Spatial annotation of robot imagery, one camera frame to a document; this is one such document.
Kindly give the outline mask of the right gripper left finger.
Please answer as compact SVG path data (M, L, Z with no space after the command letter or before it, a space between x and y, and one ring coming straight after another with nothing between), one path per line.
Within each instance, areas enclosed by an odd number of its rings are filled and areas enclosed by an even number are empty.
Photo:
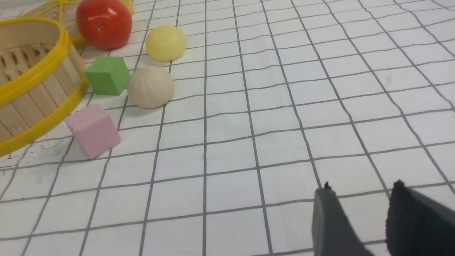
M314 192L312 247L315 256L372 256L359 240L328 182Z

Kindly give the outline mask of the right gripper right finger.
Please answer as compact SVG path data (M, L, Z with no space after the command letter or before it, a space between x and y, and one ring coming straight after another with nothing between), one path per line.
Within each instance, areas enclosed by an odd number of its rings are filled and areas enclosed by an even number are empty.
M454 210L398 180L390 196L386 244L392 256L453 256Z

